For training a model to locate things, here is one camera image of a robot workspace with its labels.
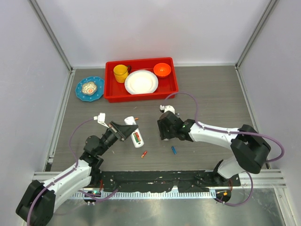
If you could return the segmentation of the white remote control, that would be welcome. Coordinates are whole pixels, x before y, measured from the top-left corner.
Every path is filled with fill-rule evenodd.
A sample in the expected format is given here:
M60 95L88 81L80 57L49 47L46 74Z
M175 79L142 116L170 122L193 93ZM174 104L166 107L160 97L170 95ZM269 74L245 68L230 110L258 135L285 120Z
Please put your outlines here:
M136 120L133 116L126 117L124 119L124 122L125 122L126 125L137 125ZM135 148L140 148L144 145L144 140L142 138L142 135L141 135L139 129L136 129L131 134L131 139L132 139L132 142L133 142Z

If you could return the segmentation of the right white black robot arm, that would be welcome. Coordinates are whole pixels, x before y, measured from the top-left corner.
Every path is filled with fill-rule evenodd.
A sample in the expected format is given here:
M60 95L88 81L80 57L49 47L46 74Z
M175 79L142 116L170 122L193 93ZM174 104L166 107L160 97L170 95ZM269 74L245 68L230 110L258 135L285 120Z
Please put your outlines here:
M205 142L233 152L231 158L219 161L212 172L197 177L207 185L224 186L241 172L259 174L271 150L253 127L245 124L238 129L209 128L192 119L182 121L171 111L163 113L157 124L161 140Z

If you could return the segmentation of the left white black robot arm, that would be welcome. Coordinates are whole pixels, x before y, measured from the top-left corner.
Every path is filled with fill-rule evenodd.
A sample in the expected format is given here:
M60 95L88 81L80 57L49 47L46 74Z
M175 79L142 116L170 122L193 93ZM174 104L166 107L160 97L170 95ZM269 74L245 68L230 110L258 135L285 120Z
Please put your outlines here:
M138 129L138 125L120 125L113 121L102 137L89 136L84 152L68 169L39 182L32 181L16 208L16 214L29 226L45 226L56 210L75 192L88 186L97 187L101 179L103 155L116 141L124 141Z

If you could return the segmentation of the green battery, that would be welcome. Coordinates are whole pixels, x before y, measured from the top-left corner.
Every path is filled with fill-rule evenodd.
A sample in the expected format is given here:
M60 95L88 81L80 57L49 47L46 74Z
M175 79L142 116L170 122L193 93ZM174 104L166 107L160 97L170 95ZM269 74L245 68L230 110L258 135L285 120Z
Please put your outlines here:
M133 134L133 137L136 143L140 143L141 139L137 132Z

